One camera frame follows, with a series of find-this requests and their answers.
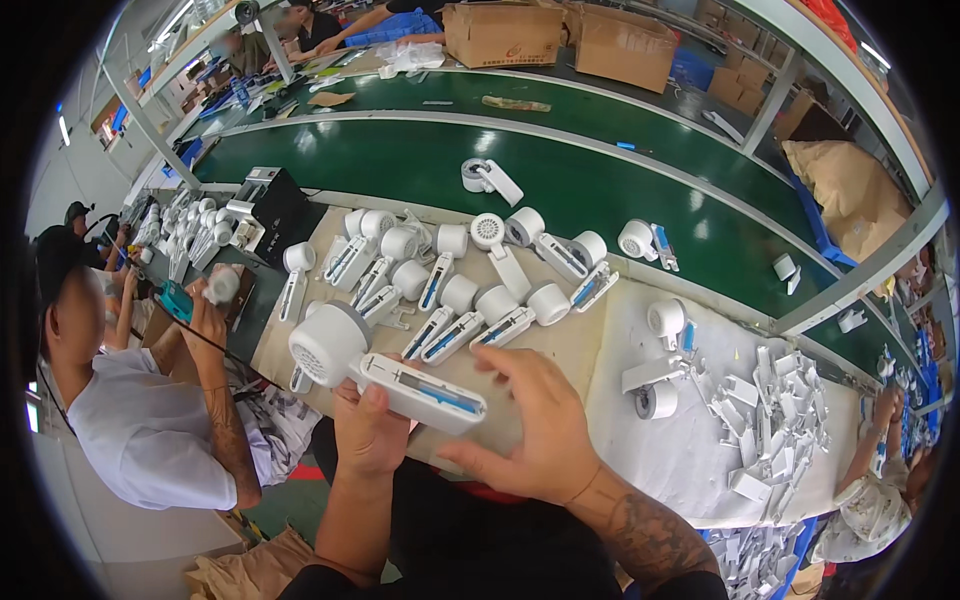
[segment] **black cap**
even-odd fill
[[[86,213],[90,212],[95,205],[96,204],[91,204],[90,208],[87,208],[83,203],[80,202],[70,203],[70,206],[68,206],[66,209],[66,216],[63,218],[63,224],[71,225],[74,219],[77,217],[83,217]]]

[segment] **white t-shirt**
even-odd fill
[[[243,403],[244,423],[261,481],[270,448]],[[210,453],[204,392],[160,374],[148,349],[93,359],[93,378],[67,409],[87,460],[113,493],[134,506],[229,510],[237,490]]]

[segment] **cardboard box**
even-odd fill
[[[581,5],[577,71],[662,94],[677,38],[659,21],[607,7]]]
[[[469,68],[553,64],[564,11],[529,2],[471,2],[443,8],[446,50]]]

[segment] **teal power tool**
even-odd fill
[[[157,300],[171,315],[184,323],[190,323],[193,318],[193,299],[186,293],[183,286],[167,279],[157,288],[160,290]]]

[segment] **floral shirt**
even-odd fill
[[[883,478],[868,472],[838,493],[840,510],[828,520],[817,540],[812,563],[855,563],[890,545],[910,524],[910,509],[900,496],[908,474],[901,457],[887,460]]]

